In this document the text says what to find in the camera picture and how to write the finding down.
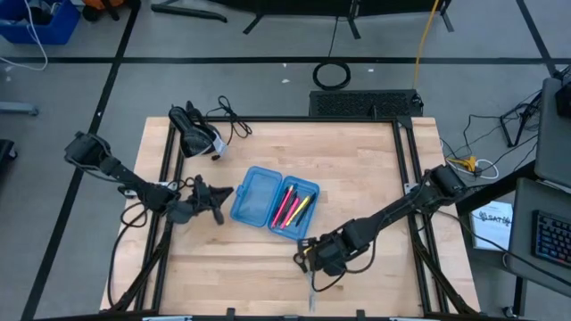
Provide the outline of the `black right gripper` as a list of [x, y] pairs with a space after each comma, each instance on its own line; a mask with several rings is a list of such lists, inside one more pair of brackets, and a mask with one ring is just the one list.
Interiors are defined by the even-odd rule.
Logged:
[[303, 273], [322, 270], [328, 276], [340, 276], [346, 272], [348, 254], [339, 234], [326, 234], [298, 240], [295, 263]]

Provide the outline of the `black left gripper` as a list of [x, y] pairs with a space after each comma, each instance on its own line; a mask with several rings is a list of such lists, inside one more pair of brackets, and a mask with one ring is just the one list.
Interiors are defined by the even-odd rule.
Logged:
[[224, 218], [221, 207], [226, 199], [234, 192], [233, 187], [214, 187], [206, 185], [201, 175], [193, 178], [192, 196], [195, 199], [195, 212], [211, 210], [216, 223], [221, 226], [224, 224]]

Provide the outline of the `blue transparent pencil box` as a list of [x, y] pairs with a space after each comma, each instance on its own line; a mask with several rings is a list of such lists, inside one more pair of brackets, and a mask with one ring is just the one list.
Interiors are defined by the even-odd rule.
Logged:
[[[292, 225], [284, 229], [280, 228], [281, 225], [271, 228], [279, 203], [290, 185], [297, 185], [296, 197], [299, 197], [300, 201], [313, 193], [317, 194], [317, 198], [299, 226], [295, 225], [295, 220]], [[299, 240], [304, 238], [308, 231], [317, 207], [319, 193], [319, 186], [311, 181], [293, 176], [284, 177], [277, 171], [253, 166], [248, 169], [243, 183], [237, 187], [230, 217], [247, 225], [266, 227], [277, 235]]]

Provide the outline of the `black handled scissors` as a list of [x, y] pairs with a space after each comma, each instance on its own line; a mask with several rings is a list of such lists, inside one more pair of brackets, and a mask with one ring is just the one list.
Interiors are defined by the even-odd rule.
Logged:
[[314, 281], [313, 273], [308, 268], [306, 261], [305, 261], [305, 258], [301, 254], [299, 254], [299, 253], [294, 254], [294, 262], [302, 270], [302, 272], [304, 273], [305, 278], [307, 279], [307, 282], [309, 284], [308, 306], [309, 306], [309, 312], [313, 313], [316, 310], [316, 293], [315, 293], [314, 287], [312, 285], [312, 283]]

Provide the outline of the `yellow pencil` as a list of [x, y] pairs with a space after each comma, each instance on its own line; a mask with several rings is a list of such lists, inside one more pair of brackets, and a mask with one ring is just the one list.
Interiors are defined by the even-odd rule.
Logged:
[[289, 226], [292, 221], [304, 210], [304, 208], [309, 204], [311, 196], [306, 196], [302, 201], [297, 202], [296, 206], [294, 207], [294, 211], [289, 216], [287, 221], [285, 222], [285, 226]]

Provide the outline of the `black box device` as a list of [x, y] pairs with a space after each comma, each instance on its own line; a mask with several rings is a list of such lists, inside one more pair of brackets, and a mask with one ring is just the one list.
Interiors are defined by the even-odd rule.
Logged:
[[571, 83], [563, 85], [555, 94], [557, 114], [571, 119]]

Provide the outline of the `black perforated computer case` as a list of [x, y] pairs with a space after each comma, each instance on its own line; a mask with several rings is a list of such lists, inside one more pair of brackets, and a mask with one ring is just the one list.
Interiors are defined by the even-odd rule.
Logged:
[[424, 103], [414, 89], [312, 91], [309, 114], [315, 117], [421, 117]]

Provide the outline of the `white paper with writing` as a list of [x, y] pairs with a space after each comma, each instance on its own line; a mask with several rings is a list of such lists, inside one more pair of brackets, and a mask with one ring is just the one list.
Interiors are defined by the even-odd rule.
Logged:
[[489, 202], [485, 206], [470, 213], [473, 247], [477, 250], [500, 251], [493, 245], [508, 249], [513, 219], [513, 208], [506, 202]]

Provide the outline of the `black desk crossbar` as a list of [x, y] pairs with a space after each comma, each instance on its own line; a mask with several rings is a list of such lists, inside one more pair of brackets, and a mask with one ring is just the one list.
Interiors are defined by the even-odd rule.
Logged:
[[534, 168], [535, 161], [533, 160], [495, 183], [484, 187], [472, 188], [467, 197], [456, 203], [457, 212], [460, 215], [469, 214], [472, 210], [476, 210], [507, 193], [511, 193], [516, 189], [517, 181], [520, 178], [537, 179], [538, 176], [535, 174]]

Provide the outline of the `grey desk top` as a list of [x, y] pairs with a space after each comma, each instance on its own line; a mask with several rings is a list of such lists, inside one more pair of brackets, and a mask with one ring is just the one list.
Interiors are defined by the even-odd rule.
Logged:
[[571, 296], [571, 268], [532, 254], [536, 210], [571, 219], [571, 193], [527, 178], [517, 181], [509, 251], [529, 264], [510, 256], [507, 258], [507, 266], [516, 276]]

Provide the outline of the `black equipment stand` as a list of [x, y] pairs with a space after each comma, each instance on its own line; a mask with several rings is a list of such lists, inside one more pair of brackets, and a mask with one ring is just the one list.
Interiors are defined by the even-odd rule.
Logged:
[[353, 37], [360, 39], [355, 25], [359, 17], [430, 12], [434, 1], [437, 1], [436, 12], [443, 17], [449, 32], [454, 29], [447, 16], [451, 0], [210, 0], [225, 6], [253, 12], [254, 21], [244, 30], [248, 34], [265, 15], [308, 15], [345, 17], [349, 23]]

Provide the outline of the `black chair base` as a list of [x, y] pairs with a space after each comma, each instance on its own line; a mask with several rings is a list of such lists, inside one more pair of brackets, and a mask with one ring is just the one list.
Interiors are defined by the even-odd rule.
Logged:
[[8, 161], [13, 161], [18, 157], [15, 150], [15, 143], [12, 140], [0, 139], [0, 165]]

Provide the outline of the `grey metal foot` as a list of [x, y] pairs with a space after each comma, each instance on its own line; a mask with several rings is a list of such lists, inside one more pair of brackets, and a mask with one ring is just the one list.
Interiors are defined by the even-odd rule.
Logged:
[[37, 116], [37, 106], [30, 103], [0, 102], [0, 113], [27, 114]]

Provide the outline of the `black keyboard with blue keys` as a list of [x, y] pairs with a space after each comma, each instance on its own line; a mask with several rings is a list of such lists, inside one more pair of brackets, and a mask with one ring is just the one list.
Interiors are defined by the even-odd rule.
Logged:
[[535, 210], [532, 226], [532, 254], [571, 269], [571, 218]]

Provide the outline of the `orange object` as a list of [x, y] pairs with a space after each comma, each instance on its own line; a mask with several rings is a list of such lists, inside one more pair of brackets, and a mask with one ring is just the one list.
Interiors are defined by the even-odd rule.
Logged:
[[85, 6], [95, 8], [96, 10], [105, 10], [104, 1], [108, 2], [112, 8], [120, 7], [125, 3], [125, 0], [82, 0]]

